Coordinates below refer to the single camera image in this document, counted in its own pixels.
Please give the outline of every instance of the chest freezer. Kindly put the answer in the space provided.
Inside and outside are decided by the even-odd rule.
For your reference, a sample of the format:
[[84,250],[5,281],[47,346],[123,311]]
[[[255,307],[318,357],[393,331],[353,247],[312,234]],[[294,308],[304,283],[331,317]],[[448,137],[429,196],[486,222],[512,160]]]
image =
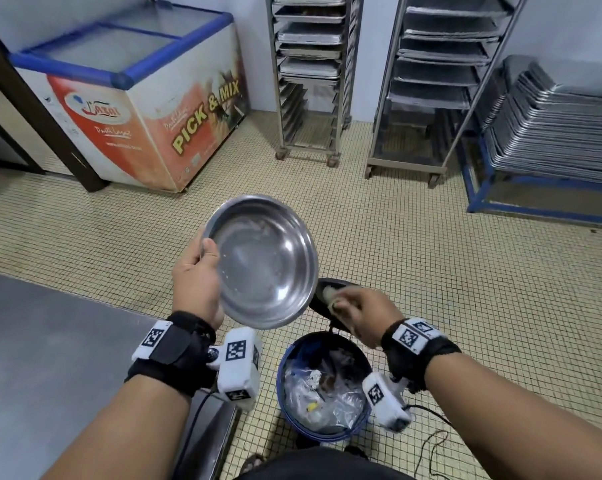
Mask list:
[[112,182],[182,191],[249,107],[229,13],[145,4],[10,60]]

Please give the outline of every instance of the hand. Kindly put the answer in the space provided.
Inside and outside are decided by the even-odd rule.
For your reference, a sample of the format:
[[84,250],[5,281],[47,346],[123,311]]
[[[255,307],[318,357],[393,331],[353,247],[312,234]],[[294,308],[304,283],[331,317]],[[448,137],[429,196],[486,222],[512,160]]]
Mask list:
[[221,287],[216,272],[219,250],[212,239],[204,239],[201,258],[202,233],[199,231],[190,241],[172,269],[172,311],[194,314],[218,330],[224,316],[219,305]]
[[366,346],[375,349],[390,325],[404,319],[384,293],[349,286],[337,291],[332,305],[337,318]]

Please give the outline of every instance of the wristband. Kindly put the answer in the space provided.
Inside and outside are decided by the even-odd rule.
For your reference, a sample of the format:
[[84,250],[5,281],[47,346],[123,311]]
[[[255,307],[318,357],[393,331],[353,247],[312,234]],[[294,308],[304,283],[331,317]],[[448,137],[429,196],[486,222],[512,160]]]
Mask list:
[[201,387],[211,387],[216,371],[207,367],[208,348],[216,333],[204,320],[187,312],[174,312],[157,320],[132,355],[134,363],[125,382],[136,375],[157,379],[192,397]]
[[425,371],[435,356],[461,352],[440,330],[418,317],[391,325],[381,338],[381,346],[390,373],[408,379],[412,394],[427,390]]

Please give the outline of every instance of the rack caster wheel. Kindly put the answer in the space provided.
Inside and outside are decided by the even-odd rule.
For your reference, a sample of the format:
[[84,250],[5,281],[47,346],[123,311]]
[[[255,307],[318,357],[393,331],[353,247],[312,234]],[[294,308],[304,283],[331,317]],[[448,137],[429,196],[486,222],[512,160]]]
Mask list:
[[433,189],[439,183],[441,176],[438,173],[430,173],[430,181],[428,182],[428,189]]

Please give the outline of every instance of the garbage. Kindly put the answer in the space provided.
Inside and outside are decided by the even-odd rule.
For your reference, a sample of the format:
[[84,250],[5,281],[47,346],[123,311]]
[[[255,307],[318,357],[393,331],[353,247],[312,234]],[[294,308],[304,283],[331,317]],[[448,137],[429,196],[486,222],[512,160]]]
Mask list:
[[285,367],[287,406],[301,424],[316,433],[352,428],[366,405],[364,376],[350,352],[307,342]]

